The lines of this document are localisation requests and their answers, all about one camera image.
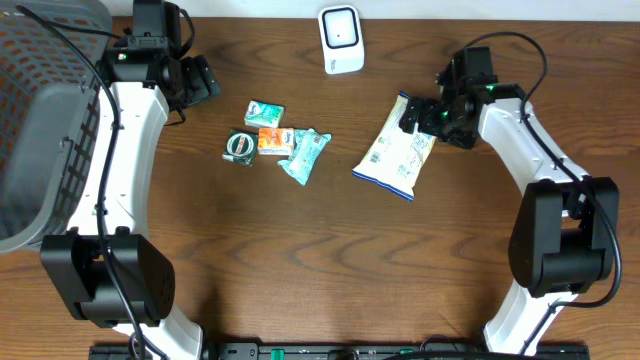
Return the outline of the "cream snack bag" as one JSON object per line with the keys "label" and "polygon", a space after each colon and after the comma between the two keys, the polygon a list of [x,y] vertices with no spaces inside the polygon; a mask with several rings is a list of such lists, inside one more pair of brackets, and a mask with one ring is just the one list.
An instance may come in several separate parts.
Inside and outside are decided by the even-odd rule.
{"label": "cream snack bag", "polygon": [[413,187],[436,142],[432,135],[405,133],[399,122],[410,97],[400,92],[381,131],[352,174],[412,202]]}

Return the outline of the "teal Kleenex tissue pack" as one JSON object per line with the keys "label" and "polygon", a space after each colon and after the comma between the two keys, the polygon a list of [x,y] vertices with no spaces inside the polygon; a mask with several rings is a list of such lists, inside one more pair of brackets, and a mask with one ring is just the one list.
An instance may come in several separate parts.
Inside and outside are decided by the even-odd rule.
{"label": "teal Kleenex tissue pack", "polygon": [[256,128],[278,128],[284,114],[284,106],[251,100],[244,122],[247,126]]}

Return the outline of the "dark green round-logo packet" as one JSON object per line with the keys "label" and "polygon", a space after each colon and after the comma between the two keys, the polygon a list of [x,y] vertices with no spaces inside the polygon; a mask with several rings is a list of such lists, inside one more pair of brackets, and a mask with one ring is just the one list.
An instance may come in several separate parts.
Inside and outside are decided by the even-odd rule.
{"label": "dark green round-logo packet", "polygon": [[240,165],[251,166],[257,155],[258,135],[231,130],[222,158]]}

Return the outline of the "orange Kleenex tissue pack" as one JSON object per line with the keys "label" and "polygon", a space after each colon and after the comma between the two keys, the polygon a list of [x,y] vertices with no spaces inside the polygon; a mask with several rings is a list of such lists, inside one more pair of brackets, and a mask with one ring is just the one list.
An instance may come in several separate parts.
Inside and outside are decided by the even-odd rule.
{"label": "orange Kleenex tissue pack", "polygon": [[260,155],[290,156],[295,147],[293,128],[261,128],[257,151]]}

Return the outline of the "mint green wipes pack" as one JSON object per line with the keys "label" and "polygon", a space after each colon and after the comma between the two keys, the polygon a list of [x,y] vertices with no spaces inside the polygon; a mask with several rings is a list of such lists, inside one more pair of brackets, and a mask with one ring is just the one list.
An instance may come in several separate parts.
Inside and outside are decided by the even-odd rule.
{"label": "mint green wipes pack", "polygon": [[320,134],[313,128],[294,130],[294,151],[278,165],[299,184],[305,186],[312,173],[314,164],[326,145],[331,141],[331,134]]}

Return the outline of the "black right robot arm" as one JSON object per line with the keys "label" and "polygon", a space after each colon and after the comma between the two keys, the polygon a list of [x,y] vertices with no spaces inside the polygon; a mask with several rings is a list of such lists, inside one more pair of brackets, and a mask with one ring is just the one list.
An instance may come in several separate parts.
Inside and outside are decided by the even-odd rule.
{"label": "black right robot arm", "polygon": [[597,308],[615,296],[618,188],[562,152],[537,120],[529,93],[499,82],[489,48],[464,47],[436,82],[439,98],[411,98],[399,127],[463,149],[483,140],[519,187],[508,247],[513,283],[483,338],[490,352],[533,356],[561,310]]}

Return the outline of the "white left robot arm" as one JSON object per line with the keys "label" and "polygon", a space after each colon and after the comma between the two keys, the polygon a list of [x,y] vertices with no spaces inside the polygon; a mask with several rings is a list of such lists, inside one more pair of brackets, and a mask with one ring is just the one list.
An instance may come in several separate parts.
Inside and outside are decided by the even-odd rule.
{"label": "white left robot arm", "polygon": [[132,30],[91,66],[100,113],[87,182],[66,231],[48,235],[41,262],[70,315],[124,334],[125,359],[208,359],[204,329],[174,302],[175,271],[149,239],[154,156],[171,113],[220,92],[168,1],[137,1]]}

